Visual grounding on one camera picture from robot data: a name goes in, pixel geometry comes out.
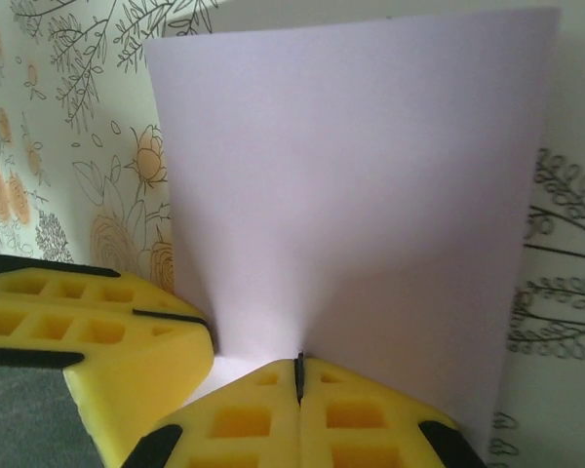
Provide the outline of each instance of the gray surface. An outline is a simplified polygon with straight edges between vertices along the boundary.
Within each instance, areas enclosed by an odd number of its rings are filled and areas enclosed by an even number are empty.
[[[103,467],[60,370],[0,368],[0,468]]]

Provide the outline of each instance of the square hole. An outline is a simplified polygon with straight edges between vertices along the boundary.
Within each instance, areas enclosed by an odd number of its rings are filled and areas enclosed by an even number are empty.
[[[24,313],[0,310],[0,335],[9,336],[25,317]]]
[[[109,302],[130,302],[135,296],[133,290],[121,288],[102,288],[101,293],[102,300]]]
[[[265,437],[271,431],[267,408],[224,408],[214,418],[211,437]]]
[[[188,468],[257,468],[257,455],[237,454],[217,458],[194,458]]]
[[[334,446],[333,468],[405,468],[393,447]]]
[[[90,320],[80,335],[80,341],[87,343],[114,344],[124,338],[126,328],[117,322]]]
[[[348,401],[328,405],[329,428],[371,429],[386,427],[383,411],[373,402]]]
[[[73,321],[73,317],[47,315],[41,318],[30,336],[43,339],[62,339]]]
[[[71,299],[79,299],[87,285],[82,283],[67,283],[61,282],[58,294],[60,297],[69,297]]]
[[[257,379],[256,385],[275,385],[279,380],[279,375],[275,372],[269,372],[260,375]]]
[[[341,383],[342,380],[340,380],[339,378],[334,377],[333,375],[329,374],[329,373],[321,373],[321,381],[323,383]]]
[[[9,283],[7,283],[5,291],[7,293],[17,294],[33,294],[36,295],[44,289],[48,280],[44,278],[35,277],[19,277]]]

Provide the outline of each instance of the white paper sheet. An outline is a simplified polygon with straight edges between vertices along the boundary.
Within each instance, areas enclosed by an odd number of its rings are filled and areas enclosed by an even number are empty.
[[[444,410],[484,453],[558,20],[146,43],[176,292],[223,356],[202,394],[303,349]]]

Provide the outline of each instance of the white surface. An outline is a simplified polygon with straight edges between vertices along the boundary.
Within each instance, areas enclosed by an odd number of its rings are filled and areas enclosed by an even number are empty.
[[[212,307],[222,374],[303,348],[446,411],[485,451],[557,23],[535,9],[146,44],[176,291]]]

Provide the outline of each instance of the floral wallpaper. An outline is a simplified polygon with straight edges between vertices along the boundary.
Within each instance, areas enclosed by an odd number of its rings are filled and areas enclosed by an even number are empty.
[[[167,168],[142,41],[212,32],[217,8],[0,1],[0,253],[128,270],[173,290]]]
[[[148,38],[538,3],[0,0],[0,253],[173,290]],[[565,8],[562,85],[533,174],[489,468],[585,467],[585,0],[552,3]]]

